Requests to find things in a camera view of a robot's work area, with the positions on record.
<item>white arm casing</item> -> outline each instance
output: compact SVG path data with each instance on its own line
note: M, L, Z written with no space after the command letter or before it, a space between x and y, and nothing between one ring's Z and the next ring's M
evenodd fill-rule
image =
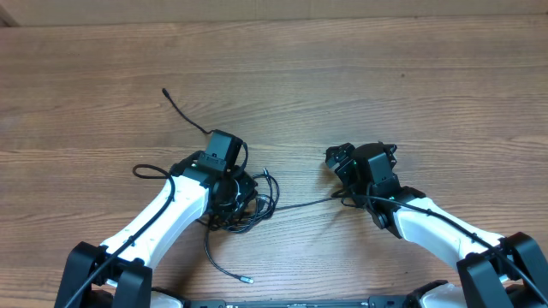
M446 216L471 233L476 233L481 239L493 246L500 244L498 239L503 237L500 234L486 232L465 223L440 209L430 198L416 198L409 201L408 204L425 210L430 209ZM453 270L456 270L456 262L464 259L470 252L481 253L487 250L481 244L473 242L461 231L451 227L447 222L415 210L401 208L394 215L394 221L398 232L405 240L426 248L440 260L447 263Z
M493 246L500 244L498 239L503 237L500 234L486 232L465 223L440 209L430 198L416 198L409 201L408 204L444 215L471 233L476 233ZM398 232L405 240L426 248L453 270L456 270L456 263L464 259L470 252L481 253L487 250L481 244L472 242L470 238L447 222L415 210L401 208L394 215L394 221ZM506 275L501 277L501 281L506 280ZM425 293L420 298L420 304L423 308L464 308L467 306L462 289L449 283Z
M198 181L185 176L173 177L176 192L174 201L164 213L118 257L133 261L139 258L145 266L154 270L164 254L179 237L182 230L206 211L209 189L203 188ZM160 194L122 231L101 243L108 246L107 253L118 249L130 235L135 234L164 205L170 195L171 185L166 181Z

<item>wood grain surface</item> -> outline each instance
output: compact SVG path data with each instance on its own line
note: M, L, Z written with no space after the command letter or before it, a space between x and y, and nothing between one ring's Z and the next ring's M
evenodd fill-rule
M545 14L548 0L0 0L23 27Z
M0 30L0 306L52 306L66 257L130 222L208 138L249 144L280 206L339 187L325 149L399 145L403 185L477 227L548 252L548 16L388 18ZM408 293L449 266L338 202L280 211L248 234L193 224L153 284L190 299Z

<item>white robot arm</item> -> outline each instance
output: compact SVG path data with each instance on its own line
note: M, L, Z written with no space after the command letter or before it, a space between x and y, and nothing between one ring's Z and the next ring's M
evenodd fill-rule
M143 265L156 269L156 266L170 249L171 245L181 235L181 232L194 220L206 212L209 200L209 188L200 185L196 180L184 175L174 176L176 192L173 201L165 212L118 257L129 262L135 259L143 261ZM166 181L160 194L125 228L116 235L103 241L101 246L107 246L107 253L113 253L131 234L145 225L160 210L170 195L170 182Z
M401 187L392 171L396 145L381 142L354 148L347 143L326 151L328 167L344 188L335 197L351 198L379 228L414 242L459 273L463 288L435 281L408 296L405 306L533 307L547 304L548 263L538 244L525 234L508 238L486 232L440 209L426 195ZM501 282L522 279L504 289Z

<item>black cable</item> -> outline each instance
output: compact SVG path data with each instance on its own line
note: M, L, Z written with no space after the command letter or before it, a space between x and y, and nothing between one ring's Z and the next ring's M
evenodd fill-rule
M211 231L217 231L222 229L233 234L243 234L251 230L254 226L262 222L263 220L270 219L272 217L274 211L276 210L277 202L280 198L280 186L277 184L276 179L268 173L267 169L263 169L262 174L253 175L252 178L254 180L265 179L270 190L270 194L268 195L260 194L256 196L254 211L252 211L251 213L246 213L245 210L248 207L248 204L244 204L242 206L243 208L241 209L243 211L243 214L241 214L241 216L237 218L231 217L230 219L221 220L218 218L218 216L210 215L209 222L203 222L200 219L196 220L196 222L207 227L207 231L205 232L204 237L204 249L205 254L211 264L225 275L229 275L230 277L233 277L245 283L253 283L253 279L244 275L232 274L226 269L223 269L213 260L213 257L210 253L211 249L209 247L209 233Z
M177 107L177 105L175 104L175 102L173 102L173 99L171 99L170 93L169 93L165 88L162 89L162 93L165 95L165 97L166 97L166 98L170 101L170 103L173 105L173 108L175 108L175 110L177 110L177 112L179 113L179 115L181 115L183 119L187 120L188 123L194 125L196 128L198 128L198 129L199 129L202 133L204 133L204 134L213 133L212 130L206 131L203 127L201 127L200 125L196 124L194 121L190 120L185 114L183 114L182 111L179 110L179 107Z
M337 199L339 199L339 198L334 198L334 197L323 198L321 200L316 200L316 201L308 202L308 203L305 203L305 204L294 204L294 205L279 207L279 208L277 208L277 210L289 210L289 209L294 209L294 208L300 208L300 207L303 207L303 206L319 204L319 203L322 203L322 202L325 202L325 201L331 201L331 200L337 200Z
M137 173L137 169L141 169L141 168L156 170L159 173L163 174L164 176L140 175ZM69 308L72 305L72 303L76 300L76 298L78 298L92 284L95 278L97 278L98 275L100 275L112 262L114 262L116 258L120 255L120 253L122 253L126 248L131 246L135 242L135 240L137 240L137 238L139 238L162 215L162 213L164 213L165 209L168 208L168 206L170 205L171 201L173 200L175 196L175 182L173 181L173 178L171 177L170 173L168 173L167 171L149 164L138 164L133 168L132 172L135 176L140 177L141 179L166 179L167 178L168 181L170 181L170 185L171 185L170 195L165 200L165 203L164 205L162 205L160 210L158 210L158 212L154 214L154 216L148 222L146 222L143 225L143 227L141 227L137 232L135 232L135 234L129 236L125 243L123 243L118 249L116 249L115 252L113 252L108 258L106 258L106 260L101 265L99 265L87 277L87 279L84 281L84 283L82 283L80 288L78 288L76 293L74 293L74 295L67 301L67 304L64 306L65 308Z

